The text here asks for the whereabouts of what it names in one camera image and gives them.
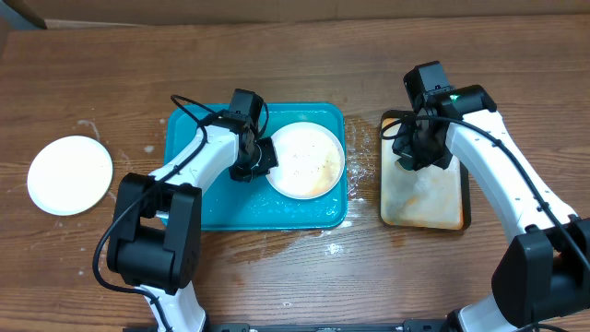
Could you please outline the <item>white plate bottom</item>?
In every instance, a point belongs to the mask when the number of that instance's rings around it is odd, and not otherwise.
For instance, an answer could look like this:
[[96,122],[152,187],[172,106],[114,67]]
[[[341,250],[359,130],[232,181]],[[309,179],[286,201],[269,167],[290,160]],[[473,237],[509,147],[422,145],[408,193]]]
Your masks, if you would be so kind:
[[310,122],[288,124],[272,136],[277,167],[266,176],[283,196],[313,199],[327,194],[344,174],[344,149],[326,127]]

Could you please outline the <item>white plate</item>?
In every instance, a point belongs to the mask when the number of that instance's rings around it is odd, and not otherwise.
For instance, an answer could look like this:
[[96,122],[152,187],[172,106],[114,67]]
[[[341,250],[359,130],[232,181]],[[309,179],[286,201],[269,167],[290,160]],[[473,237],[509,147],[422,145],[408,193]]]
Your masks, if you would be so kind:
[[87,136],[65,136],[43,148],[29,167],[27,189],[42,211],[71,216],[94,207],[112,182],[108,150]]
[[283,196],[313,199],[327,194],[344,174],[344,149],[326,127],[310,122],[288,124],[272,136],[277,167],[266,176]]

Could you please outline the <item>dark green sponge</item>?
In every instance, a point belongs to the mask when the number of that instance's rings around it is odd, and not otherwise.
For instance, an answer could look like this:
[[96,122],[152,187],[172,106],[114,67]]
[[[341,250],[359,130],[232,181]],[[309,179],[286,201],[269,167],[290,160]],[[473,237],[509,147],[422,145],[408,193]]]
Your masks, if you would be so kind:
[[414,160],[412,158],[400,157],[397,163],[406,171],[414,170]]

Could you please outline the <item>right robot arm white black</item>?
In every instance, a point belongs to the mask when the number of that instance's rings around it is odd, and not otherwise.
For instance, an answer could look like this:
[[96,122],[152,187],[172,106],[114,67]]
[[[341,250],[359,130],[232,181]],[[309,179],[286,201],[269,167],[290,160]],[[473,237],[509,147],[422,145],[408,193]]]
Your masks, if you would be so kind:
[[554,194],[513,142],[478,85],[406,87],[412,113],[394,124],[403,168],[446,168],[457,158],[501,221],[509,247],[491,293],[451,312],[450,331],[535,331],[589,307],[589,221]]

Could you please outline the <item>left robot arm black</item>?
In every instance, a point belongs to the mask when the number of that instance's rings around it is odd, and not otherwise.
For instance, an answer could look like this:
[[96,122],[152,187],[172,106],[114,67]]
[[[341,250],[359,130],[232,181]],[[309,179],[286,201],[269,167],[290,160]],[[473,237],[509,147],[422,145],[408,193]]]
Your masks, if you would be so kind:
[[[265,127],[265,105],[229,107],[197,120],[195,138],[150,175],[128,173],[120,182],[112,225],[93,256],[94,277],[111,291],[143,296],[156,331],[205,331],[207,314],[192,279],[200,254],[202,199],[223,173],[249,183],[277,166]],[[123,286],[98,271],[100,257]]]

